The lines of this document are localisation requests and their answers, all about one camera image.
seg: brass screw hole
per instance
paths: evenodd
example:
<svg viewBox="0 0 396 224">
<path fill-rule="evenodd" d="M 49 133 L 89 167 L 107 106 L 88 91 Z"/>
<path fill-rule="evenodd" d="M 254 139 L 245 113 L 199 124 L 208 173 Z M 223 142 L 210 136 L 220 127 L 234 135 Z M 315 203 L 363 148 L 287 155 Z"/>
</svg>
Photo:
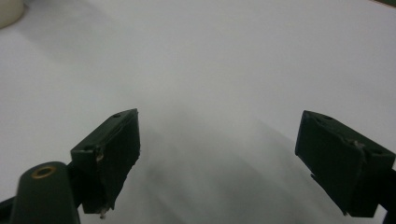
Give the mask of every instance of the brass screw hole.
<svg viewBox="0 0 396 224">
<path fill-rule="evenodd" d="M 56 171 L 55 166 L 43 166 L 43 167 L 36 169 L 32 173 L 32 178 L 34 178 L 34 179 L 45 178 L 45 177 L 55 173 L 55 171 Z"/>
</svg>

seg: white table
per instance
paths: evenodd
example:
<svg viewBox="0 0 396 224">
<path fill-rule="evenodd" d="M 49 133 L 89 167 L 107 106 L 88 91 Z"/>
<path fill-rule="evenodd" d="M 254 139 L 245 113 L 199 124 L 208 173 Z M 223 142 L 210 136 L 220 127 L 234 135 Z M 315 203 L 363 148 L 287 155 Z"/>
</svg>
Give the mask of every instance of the white table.
<svg viewBox="0 0 396 224">
<path fill-rule="evenodd" d="M 304 109 L 395 151 L 396 10 L 372 1 L 35 0 L 0 30 L 0 200 L 138 108 L 142 155 L 103 223 L 343 217 L 294 156 Z M 98 216 L 83 215 L 83 224 Z"/>
</svg>

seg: white object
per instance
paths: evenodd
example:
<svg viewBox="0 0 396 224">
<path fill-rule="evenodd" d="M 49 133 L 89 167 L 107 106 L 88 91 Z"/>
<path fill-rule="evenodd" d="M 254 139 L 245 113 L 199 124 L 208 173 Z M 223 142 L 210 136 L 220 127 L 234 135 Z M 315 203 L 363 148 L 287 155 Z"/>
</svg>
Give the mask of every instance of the white object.
<svg viewBox="0 0 396 224">
<path fill-rule="evenodd" d="M 0 0 L 0 28 L 10 25 L 23 13 L 22 0 Z"/>
</svg>

